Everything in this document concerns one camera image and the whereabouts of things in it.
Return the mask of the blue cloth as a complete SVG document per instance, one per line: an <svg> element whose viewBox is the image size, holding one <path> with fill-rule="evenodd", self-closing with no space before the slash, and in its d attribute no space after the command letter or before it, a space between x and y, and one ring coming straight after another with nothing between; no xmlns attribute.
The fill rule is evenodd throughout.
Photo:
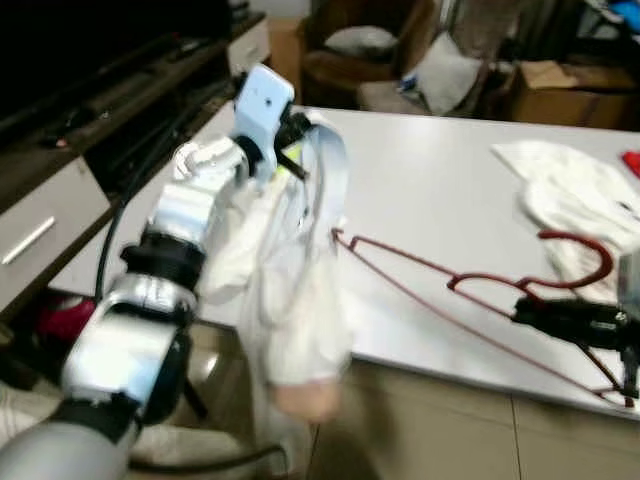
<svg viewBox="0 0 640 480"><path fill-rule="evenodd" d="M632 32L640 32L640 0L607 0L608 8Z"/></svg>

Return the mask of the white table black legs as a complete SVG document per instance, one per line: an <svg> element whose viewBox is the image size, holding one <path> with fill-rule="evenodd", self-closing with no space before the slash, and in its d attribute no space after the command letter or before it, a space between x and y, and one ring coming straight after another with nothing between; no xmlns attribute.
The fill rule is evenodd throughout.
<svg viewBox="0 0 640 480"><path fill-rule="evenodd" d="M600 389L622 366L612 352L593 362L572 344L502 317L515 289L486 282L558 278L522 204L524 179L492 148L540 140L621 164L635 132L323 111L351 160L340 297L361 360L636 420Z"/></svg>

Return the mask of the black television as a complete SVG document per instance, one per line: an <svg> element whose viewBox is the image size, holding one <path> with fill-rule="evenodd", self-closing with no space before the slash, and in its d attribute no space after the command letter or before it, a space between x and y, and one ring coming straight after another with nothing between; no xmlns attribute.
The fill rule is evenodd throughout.
<svg viewBox="0 0 640 480"><path fill-rule="evenodd" d="M234 0L0 0L0 132L163 38L229 35Z"/></svg>

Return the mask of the white garment with peach trim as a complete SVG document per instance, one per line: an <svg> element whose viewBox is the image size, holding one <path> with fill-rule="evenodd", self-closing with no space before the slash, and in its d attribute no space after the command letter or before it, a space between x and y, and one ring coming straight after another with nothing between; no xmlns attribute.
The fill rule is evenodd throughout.
<svg viewBox="0 0 640 480"><path fill-rule="evenodd" d="M296 111L302 136L279 164L230 191L225 238L197 291L233 308L252 376L256 442L276 447L273 474L305 470L314 428L339 407L339 383L355 333L339 282L335 229L346 219L351 161L346 142L319 111ZM294 160L303 178L283 161Z"/></svg>

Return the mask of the pink vacuum cleaner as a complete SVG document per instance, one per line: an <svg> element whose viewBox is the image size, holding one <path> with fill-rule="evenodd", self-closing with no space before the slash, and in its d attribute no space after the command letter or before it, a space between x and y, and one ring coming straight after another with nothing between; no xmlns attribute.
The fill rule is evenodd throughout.
<svg viewBox="0 0 640 480"><path fill-rule="evenodd" d="M35 332L41 337L73 343L96 310L90 297L55 296L47 298L37 310Z"/></svg>

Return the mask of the red wire hanger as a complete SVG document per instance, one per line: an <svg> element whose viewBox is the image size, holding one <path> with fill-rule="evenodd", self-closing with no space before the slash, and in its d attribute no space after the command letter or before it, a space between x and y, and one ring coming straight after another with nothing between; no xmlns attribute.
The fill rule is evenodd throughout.
<svg viewBox="0 0 640 480"><path fill-rule="evenodd" d="M493 303L483 300L483 298L476 297L475 294L461 291L460 285L466 282L471 282L471 280L480 280L480 282L490 282L515 289L515 291L521 293L518 300L521 300L521 298L524 297L534 297L535 300L553 300L553 298L541 297L540 294L532 287L534 287L534 285L540 285L540 287L557 289L557 291L576 292L581 288L588 287L588 285L603 282L603 280L607 278L608 274L613 273L614 257L611 255L611 252L603 246L603 244L595 242L594 239L590 239L586 236L580 236L580 234L576 233L563 232L563 230L540 230L538 233L540 241L573 242L584 247L585 250L593 251L595 253L596 260L598 260L598 265L595 266L595 269L584 276L580 276L579 279L559 280L559 282L553 282L553 280L539 278L539 276L521 276L520 279L512 279L508 278L508 276L484 273L484 271L457 271L447 268L447 266L439 264L439 262L422 259L420 256L413 255L413 253L394 247L393 244L381 242L379 239L361 236L361 234L346 237L346 230L340 227L330 229L329 236L332 237L337 246L342 247L343 250L346 250L348 253L351 253L352 256L355 256L356 259L362 262L362 264L364 264L367 269L371 270L372 273L380 276L381 279L396 288L396 291L407 294L407 296L410 297L413 302L417 303L417 305L425 307L426 310L431 312L431 314L435 314L440 317L440 319L444 320L445 323L457 326L458 329L470 334L471 337L480 339L481 342L489 344L489 346L497 348L499 351L507 353L507 355L515 357L517 360L535 367L536 370L543 371L544 374L553 376L553 378L566 381L566 383L572 385L572 387L580 389L582 392L588 393L589 396L600 399L600 401L613 404L613 406L634 408L637 406L637 402L640 401L639 387L637 387L640 369L639 351L618 352L613 351L613 349L603 349L602 347L581 347L562 340L562 342L572 344L572 346L580 349L582 355L584 355L585 358L588 358L591 364L595 366L595 369L598 370L609 383L608 387L586 387L586 385L582 384L581 381L573 380L570 376L564 375L563 372L553 369L553 367L545 365L543 362L535 360L535 358L527 356L525 353L517 351L515 348L509 347L507 344L499 342L497 339L489 337L489 335L480 332L480 330L467 325L465 321L457 319L457 317L452 314L448 314L448 312L443 310L443 308L425 300L425 298L419 296L419 294L413 293L407 285L404 285L402 282L398 282L398 280L394 279L392 275L385 273L384 270L381 270L378 266L372 264L370 260L367 260L361 252L358 252L358 247L362 246L362 244L371 244L372 247L378 248L378 250L393 253L393 255L402 257L402 259L416 262L417 265L424 266L424 268L433 270L435 273L447 276L445 288L447 288L449 292L457 294L458 297L466 298L466 300L470 301L472 305L483 307L486 311L492 312L492 314L500 317L506 317L509 323L516 324L515 321L512 320L512 315L515 314L515 308L511 311L503 310L503 308L499 308L493 305ZM599 330L600 337L602 337L602 339L600 339L600 343L603 343L605 333L605 306L618 305L605 305L605 303L598 302L593 303L603 306L602 316L599 316L599 319L590 320L590 323Z"/></svg>

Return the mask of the white pillow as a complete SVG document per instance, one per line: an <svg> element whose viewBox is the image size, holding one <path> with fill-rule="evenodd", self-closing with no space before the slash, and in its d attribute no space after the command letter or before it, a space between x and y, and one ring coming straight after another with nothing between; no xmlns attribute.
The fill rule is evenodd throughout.
<svg viewBox="0 0 640 480"><path fill-rule="evenodd" d="M436 36L419 64L401 81L401 92L430 114L452 113L474 87L483 61L463 54L448 32Z"/></svg>

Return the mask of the grey cushion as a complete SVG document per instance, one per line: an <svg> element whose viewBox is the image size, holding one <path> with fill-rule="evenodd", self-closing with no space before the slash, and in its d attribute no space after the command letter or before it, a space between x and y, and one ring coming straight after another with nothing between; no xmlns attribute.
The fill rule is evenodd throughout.
<svg viewBox="0 0 640 480"><path fill-rule="evenodd" d="M353 58L383 59L393 54L398 38L381 27L353 26L338 29L325 38L325 49Z"/></svg>

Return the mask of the brown cardboard box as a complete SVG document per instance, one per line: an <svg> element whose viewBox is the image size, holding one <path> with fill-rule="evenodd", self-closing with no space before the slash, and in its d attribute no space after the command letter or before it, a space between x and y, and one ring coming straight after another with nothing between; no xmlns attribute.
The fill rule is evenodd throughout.
<svg viewBox="0 0 640 480"><path fill-rule="evenodd" d="M636 131L637 86L620 67L522 61L507 115L512 122Z"/></svg>

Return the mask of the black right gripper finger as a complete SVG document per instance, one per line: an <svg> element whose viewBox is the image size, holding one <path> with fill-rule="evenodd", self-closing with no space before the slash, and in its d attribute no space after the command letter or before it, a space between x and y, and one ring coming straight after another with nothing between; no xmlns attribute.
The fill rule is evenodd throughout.
<svg viewBox="0 0 640 480"><path fill-rule="evenodd" d="M515 305L512 320L515 323L586 323L599 319L603 306L580 298L553 298L553 300L535 300L524 297Z"/></svg>
<svg viewBox="0 0 640 480"><path fill-rule="evenodd" d="M516 317L516 324L530 326L538 332L547 334L576 346L600 348L600 332L588 320L576 320L571 317Z"/></svg>

